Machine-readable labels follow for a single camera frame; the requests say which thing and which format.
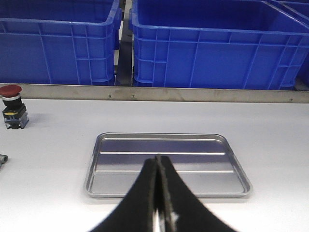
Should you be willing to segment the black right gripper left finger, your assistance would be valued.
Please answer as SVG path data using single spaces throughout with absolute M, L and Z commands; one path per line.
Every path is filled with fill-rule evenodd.
M 152 232 L 157 163 L 146 159 L 134 184 L 93 232 Z

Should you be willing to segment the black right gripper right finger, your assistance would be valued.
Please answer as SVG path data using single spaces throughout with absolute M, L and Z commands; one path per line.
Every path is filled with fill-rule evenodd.
M 230 232 L 232 228 L 215 216 L 192 193 L 167 156 L 155 158 L 161 203 L 159 228 L 162 232 Z

